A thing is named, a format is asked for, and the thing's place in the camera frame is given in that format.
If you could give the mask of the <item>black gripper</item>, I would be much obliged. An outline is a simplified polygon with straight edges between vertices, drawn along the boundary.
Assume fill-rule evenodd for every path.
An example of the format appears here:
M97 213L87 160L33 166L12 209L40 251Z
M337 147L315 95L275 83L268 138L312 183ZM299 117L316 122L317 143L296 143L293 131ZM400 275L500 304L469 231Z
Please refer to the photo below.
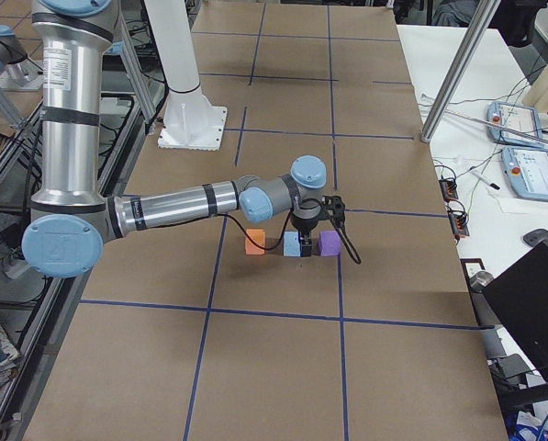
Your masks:
M336 232L345 230L345 205L339 196L305 198L290 217L292 225L300 232L301 256L312 256L313 242L310 233L320 221L329 221Z

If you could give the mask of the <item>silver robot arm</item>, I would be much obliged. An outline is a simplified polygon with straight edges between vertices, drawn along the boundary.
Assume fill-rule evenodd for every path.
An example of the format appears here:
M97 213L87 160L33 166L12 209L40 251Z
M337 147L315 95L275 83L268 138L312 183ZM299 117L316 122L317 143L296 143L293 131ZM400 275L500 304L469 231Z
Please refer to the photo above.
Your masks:
M43 71L24 49L14 30L0 25L0 87L9 91L38 91Z
M287 174L271 180L246 175L159 196L103 197L97 181L102 61L120 18L117 1L32 5L44 61L42 184L22 238L32 267L48 277L77 277L99 261L107 242L235 210L252 223L285 213L302 254L321 221L345 236L343 202L324 194L326 165L312 155L295 159Z

